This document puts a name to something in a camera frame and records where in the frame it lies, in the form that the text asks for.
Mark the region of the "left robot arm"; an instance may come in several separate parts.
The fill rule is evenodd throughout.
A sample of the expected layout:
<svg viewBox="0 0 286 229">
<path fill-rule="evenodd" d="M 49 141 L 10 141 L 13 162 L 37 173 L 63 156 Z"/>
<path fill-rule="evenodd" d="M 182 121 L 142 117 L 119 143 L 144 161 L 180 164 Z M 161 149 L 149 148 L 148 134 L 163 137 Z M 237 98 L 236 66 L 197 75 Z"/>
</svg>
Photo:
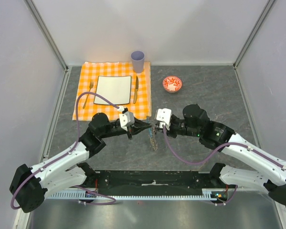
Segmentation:
<svg viewBox="0 0 286 229">
<path fill-rule="evenodd" d="M 56 156 L 31 167 L 19 166 L 10 185 L 12 209 L 29 213 L 38 208 L 52 194 L 69 187 L 94 185 L 94 170 L 85 160 L 99 153 L 105 146 L 104 139 L 113 136 L 133 135 L 151 127 L 131 112 L 124 112 L 115 121 L 106 114 L 97 113 L 92 117 L 85 133 L 70 147 Z"/>
</svg>

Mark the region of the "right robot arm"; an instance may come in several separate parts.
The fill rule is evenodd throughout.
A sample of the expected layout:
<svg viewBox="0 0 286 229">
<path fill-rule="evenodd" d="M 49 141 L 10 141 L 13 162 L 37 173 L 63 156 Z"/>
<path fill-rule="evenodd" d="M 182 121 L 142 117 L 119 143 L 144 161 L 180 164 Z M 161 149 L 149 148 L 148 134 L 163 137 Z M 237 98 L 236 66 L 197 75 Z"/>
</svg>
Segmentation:
<svg viewBox="0 0 286 229">
<path fill-rule="evenodd" d="M 182 119 L 167 108 L 158 109 L 155 119 L 155 131 L 162 132 L 165 137 L 197 137 L 200 144 L 212 150 L 205 161 L 215 153 L 223 153 L 253 168 L 243 170 L 216 163 L 209 173 L 211 186 L 218 188 L 226 184 L 260 190 L 286 206 L 286 161 L 251 144 L 232 128 L 210 120 L 207 112 L 197 104 L 186 106 Z"/>
</svg>

